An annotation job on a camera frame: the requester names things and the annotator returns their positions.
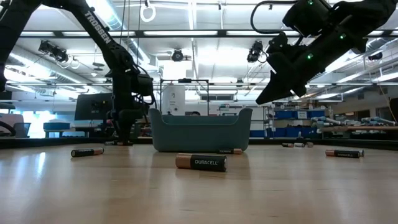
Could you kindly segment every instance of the blue storage box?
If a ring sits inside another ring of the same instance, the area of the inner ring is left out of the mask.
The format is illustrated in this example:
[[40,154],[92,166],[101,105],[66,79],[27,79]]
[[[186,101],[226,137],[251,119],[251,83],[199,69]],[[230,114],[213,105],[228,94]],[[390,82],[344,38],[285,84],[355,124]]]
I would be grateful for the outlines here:
[[295,127],[289,127],[286,128],[286,137],[298,137],[299,136],[299,132],[302,131],[302,128],[295,128]]
[[43,129],[46,131],[52,130],[69,130],[70,123],[44,123]]
[[325,116],[325,111],[309,111],[309,118]]
[[290,119],[293,117],[293,111],[275,111],[274,119]]
[[301,130],[301,135],[302,137],[309,135],[311,132],[316,133],[317,132],[317,128],[302,128]]
[[272,128],[267,128],[267,137],[269,138],[286,137],[286,129],[276,128],[275,131],[272,132]]
[[252,138],[264,138],[264,130],[250,130],[250,137]]

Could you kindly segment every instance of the fluorescent light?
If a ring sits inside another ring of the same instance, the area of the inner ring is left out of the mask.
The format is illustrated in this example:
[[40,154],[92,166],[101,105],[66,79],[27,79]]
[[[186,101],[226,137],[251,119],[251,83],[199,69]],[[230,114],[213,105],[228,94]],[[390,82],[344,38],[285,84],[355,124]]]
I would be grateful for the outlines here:
[[320,103],[341,103],[343,100],[318,100]]
[[121,35],[123,36],[135,36],[136,33],[134,31],[109,31],[110,36],[112,37],[120,37]]
[[337,86],[369,86],[372,83],[336,83]]
[[383,82],[383,81],[387,81],[387,80],[390,80],[393,78],[398,78],[398,72],[380,76],[379,78],[373,79],[372,82]]
[[144,31],[144,35],[217,35],[217,31],[200,31],[200,30],[187,30],[187,31]]
[[85,31],[70,31],[62,32],[65,37],[89,37],[90,35]]
[[8,85],[8,87],[9,88],[14,88],[16,90],[26,91],[26,92],[29,92],[29,93],[35,93],[36,92],[35,90],[33,90],[32,88],[29,88],[27,86],[21,86],[21,85],[19,85],[19,86],[11,86],[11,85]]
[[363,88],[363,87],[359,87],[359,88],[355,88],[355,89],[352,89],[352,90],[348,90],[348,91],[345,91],[343,94],[353,93],[353,92],[358,91],[358,90],[360,90],[360,89],[362,89],[362,88]]
[[[296,31],[292,31],[292,30],[287,30],[287,31],[283,31],[287,36],[290,35],[299,35],[298,32]],[[277,36],[279,34],[260,34],[257,33],[256,31],[251,31],[251,30],[235,30],[235,31],[227,31],[226,35],[274,35]]]
[[361,75],[360,74],[350,75],[345,78],[342,78],[341,80],[338,80],[337,83],[347,82],[347,81],[353,80],[354,78],[359,77],[359,76],[361,76]]
[[33,36],[33,37],[46,37],[46,36],[55,36],[53,32],[47,32],[47,31],[24,31],[21,33],[22,37],[25,36]]
[[334,96],[337,96],[338,93],[327,93],[327,94],[323,94],[317,97],[317,99],[327,99],[327,98],[331,98]]
[[383,31],[373,31],[369,34],[369,36],[373,36],[373,35],[381,35],[383,33]]
[[331,83],[307,83],[307,85],[310,85],[310,86],[312,86],[312,85],[315,85],[315,86],[325,85],[325,86],[327,86],[327,85],[332,85],[332,84]]

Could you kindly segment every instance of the duracell battery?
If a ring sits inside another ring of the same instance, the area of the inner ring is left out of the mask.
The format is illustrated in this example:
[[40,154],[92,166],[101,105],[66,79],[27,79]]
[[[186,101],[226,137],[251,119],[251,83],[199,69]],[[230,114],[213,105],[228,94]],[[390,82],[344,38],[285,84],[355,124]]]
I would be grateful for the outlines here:
[[282,143],[283,147],[294,147],[294,144],[292,143]]
[[217,154],[242,154],[242,149],[219,149],[217,150]]
[[304,143],[294,143],[295,147],[305,147]]
[[70,152],[72,157],[83,157],[83,156],[96,156],[104,153],[104,148],[94,148],[94,149],[75,149]]
[[347,157],[347,158],[359,158],[365,156],[365,151],[344,151],[344,150],[333,150],[329,149],[325,151],[326,156],[335,157]]
[[181,169],[209,170],[225,172],[227,168],[226,156],[207,156],[178,153],[175,165]]

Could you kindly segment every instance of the computer monitor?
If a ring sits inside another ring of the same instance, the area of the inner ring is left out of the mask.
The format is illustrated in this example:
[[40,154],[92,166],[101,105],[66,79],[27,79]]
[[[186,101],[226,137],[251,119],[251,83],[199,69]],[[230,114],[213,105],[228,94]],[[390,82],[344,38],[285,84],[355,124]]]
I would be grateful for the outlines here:
[[106,120],[112,110],[112,93],[79,95],[77,98],[75,121]]

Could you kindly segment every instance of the security camera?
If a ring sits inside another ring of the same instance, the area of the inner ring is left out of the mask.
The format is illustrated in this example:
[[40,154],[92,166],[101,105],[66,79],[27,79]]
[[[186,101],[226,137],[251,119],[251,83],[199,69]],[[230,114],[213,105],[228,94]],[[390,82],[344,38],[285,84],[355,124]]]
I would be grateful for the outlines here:
[[182,54],[181,49],[174,49],[172,60],[174,62],[181,62],[183,59],[184,59],[184,54]]

